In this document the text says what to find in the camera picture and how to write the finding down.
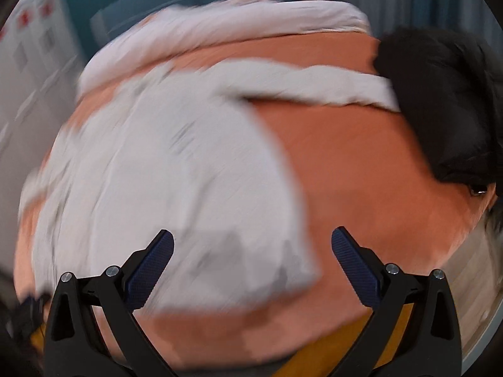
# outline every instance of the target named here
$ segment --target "black jacket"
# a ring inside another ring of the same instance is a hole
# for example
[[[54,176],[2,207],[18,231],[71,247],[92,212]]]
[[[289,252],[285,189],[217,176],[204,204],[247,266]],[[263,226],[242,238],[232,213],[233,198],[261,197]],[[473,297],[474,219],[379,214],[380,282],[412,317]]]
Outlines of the black jacket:
[[[503,193],[503,69],[474,36],[398,29],[374,60],[440,181]]]

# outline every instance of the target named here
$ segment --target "white cloth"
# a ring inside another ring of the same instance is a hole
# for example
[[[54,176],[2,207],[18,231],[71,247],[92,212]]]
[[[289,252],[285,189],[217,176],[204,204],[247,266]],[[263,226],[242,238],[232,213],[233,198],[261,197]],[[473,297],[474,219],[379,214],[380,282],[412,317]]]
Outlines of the white cloth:
[[[171,6],[103,47],[86,65],[79,97],[150,62],[203,46],[322,31],[369,32],[366,15],[341,1],[229,0]]]
[[[388,81],[257,59],[169,71],[124,83],[79,131],[62,131],[27,180],[21,211],[48,194],[34,236],[36,288],[54,289],[65,271],[95,276],[121,265],[163,228],[175,250],[151,309],[249,308],[311,286],[318,272],[302,199],[243,99],[398,111]]]

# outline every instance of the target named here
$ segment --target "textured blue pad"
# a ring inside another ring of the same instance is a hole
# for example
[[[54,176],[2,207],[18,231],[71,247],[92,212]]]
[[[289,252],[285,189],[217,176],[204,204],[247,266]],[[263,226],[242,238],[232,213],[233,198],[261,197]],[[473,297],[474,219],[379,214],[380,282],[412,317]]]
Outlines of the textured blue pad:
[[[362,304],[376,310],[381,303],[380,283],[359,252],[360,247],[341,229],[332,233],[332,251]]]
[[[173,256],[173,235],[166,231],[152,246],[124,286],[129,311],[142,308]]]

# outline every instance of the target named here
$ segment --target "shirt sleeve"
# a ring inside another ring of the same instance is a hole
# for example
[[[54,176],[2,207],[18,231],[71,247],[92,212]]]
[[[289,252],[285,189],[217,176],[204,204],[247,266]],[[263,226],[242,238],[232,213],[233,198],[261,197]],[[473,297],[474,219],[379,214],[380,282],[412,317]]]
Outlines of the shirt sleeve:
[[[399,112],[391,82],[380,76],[319,65],[300,68],[263,59],[225,60],[203,71],[210,91],[241,98],[307,104],[373,104]]]

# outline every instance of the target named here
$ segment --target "mattress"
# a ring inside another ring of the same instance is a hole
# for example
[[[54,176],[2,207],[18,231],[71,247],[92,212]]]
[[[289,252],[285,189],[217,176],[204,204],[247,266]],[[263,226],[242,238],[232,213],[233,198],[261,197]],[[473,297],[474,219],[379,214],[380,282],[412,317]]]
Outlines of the mattress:
[[[174,66],[199,68],[230,57],[263,57],[302,67],[324,64],[374,73],[376,47],[377,40],[362,33],[319,32],[197,49],[174,58]],[[123,80],[85,95],[67,127],[81,126],[113,98]],[[332,230],[344,225],[384,262],[394,262],[409,273],[428,274],[451,263],[494,194],[490,189],[473,197],[466,186],[437,182],[400,114],[352,105],[307,107],[258,100],[253,107],[282,145],[301,183],[310,243],[323,275],[310,290],[250,312],[137,316],[156,349],[176,369],[264,363],[326,336],[335,336],[339,345],[334,350],[343,355],[368,311],[331,253]],[[33,290],[31,240],[43,201],[42,197],[34,202],[20,221],[14,269],[18,295]],[[466,289],[469,284],[464,281],[458,287]],[[118,355],[105,322],[102,318],[99,322],[107,345]],[[463,325],[462,333],[466,343],[471,336],[463,332]]]

